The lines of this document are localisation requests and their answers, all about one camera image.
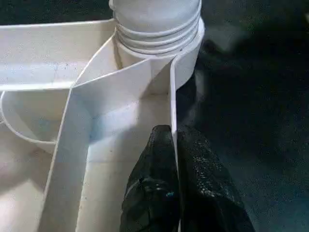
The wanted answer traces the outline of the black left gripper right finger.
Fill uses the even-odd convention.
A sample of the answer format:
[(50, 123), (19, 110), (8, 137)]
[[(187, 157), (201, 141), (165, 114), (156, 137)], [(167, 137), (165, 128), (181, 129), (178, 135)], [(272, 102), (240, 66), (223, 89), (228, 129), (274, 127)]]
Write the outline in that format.
[(252, 232), (253, 224), (227, 168), (206, 137), (177, 131), (183, 232)]

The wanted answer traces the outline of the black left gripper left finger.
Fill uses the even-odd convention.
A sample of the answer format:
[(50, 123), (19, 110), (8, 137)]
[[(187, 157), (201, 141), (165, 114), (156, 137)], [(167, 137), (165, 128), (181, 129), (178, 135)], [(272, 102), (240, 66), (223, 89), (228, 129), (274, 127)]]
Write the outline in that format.
[(120, 231), (175, 232), (180, 220), (178, 172), (169, 125), (153, 127), (126, 185)]

